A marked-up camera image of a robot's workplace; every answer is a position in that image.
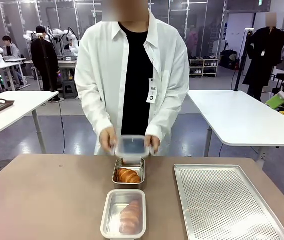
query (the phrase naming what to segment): black hair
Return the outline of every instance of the black hair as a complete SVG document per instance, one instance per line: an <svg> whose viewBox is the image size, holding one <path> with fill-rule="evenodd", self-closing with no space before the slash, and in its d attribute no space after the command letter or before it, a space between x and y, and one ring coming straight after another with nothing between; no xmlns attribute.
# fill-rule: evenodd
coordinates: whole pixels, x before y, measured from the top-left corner
<svg viewBox="0 0 284 240"><path fill-rule="evenodd" d="M3 41L10 41L10 43L12 42L12 39L10 36L3 36Z"/></svg>

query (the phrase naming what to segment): hand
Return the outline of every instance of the hand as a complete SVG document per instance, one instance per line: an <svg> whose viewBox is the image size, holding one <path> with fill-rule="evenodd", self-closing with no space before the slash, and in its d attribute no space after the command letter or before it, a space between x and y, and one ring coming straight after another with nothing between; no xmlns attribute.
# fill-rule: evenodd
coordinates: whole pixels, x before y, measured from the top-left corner
<svg viewBox="0 0 284 240"><path fill-rule="evenodd" d="M144 138L144 145L154 148L154 153L157 153L160 146L160 139L156 136L146 135Z"/></svg>
<svg viewBox="0 0 284 240"><path fill-rule="evenodd" d="M112 126L105 128L100 133L100 144L105 152L110 152L117 143L115 130Z"/></svg>

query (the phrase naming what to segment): container with croissant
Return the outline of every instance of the container with croissant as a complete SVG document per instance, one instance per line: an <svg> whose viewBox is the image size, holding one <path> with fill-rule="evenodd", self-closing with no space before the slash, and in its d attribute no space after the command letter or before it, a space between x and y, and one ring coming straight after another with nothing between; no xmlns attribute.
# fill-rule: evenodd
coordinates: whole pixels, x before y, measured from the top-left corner
<svg viewBox="0 0 284 240"><path fill-rule="evenodd" d="M115 162L113 183L116 189L143 189L145 180L145 160L124 161L120 157Z"/></svg>
<svg viewBox="0 0 284 240"><path fill-rule="evenodd" d="M145 194L139 189L114 189L106 197L101 227L107 239L139 239L146 230Z"/></svg>

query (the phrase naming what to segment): perforated metal tray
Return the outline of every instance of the perforated metal tray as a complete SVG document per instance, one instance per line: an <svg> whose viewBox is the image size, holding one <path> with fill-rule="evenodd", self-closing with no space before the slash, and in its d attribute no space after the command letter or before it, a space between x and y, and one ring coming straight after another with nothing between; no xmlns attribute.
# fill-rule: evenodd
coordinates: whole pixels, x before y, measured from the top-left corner
<svg viewBox="0 0 284 240"><path fill-rule="evenodd" d="M284 240L284 228L237 165L175 164L189 240Z"/></svg>

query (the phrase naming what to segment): man's left hand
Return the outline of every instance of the man's left hand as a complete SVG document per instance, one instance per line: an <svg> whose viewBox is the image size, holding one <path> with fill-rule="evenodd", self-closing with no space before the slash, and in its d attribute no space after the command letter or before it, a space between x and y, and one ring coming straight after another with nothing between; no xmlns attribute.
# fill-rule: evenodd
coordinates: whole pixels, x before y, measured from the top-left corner
<svg viewBox="0 0 284 240"><path fill-rule="evenodd" d="M154 153L157 153L160 147L160 139L156 136L146 135L144 138L144 145L154 148Z"/></svg>

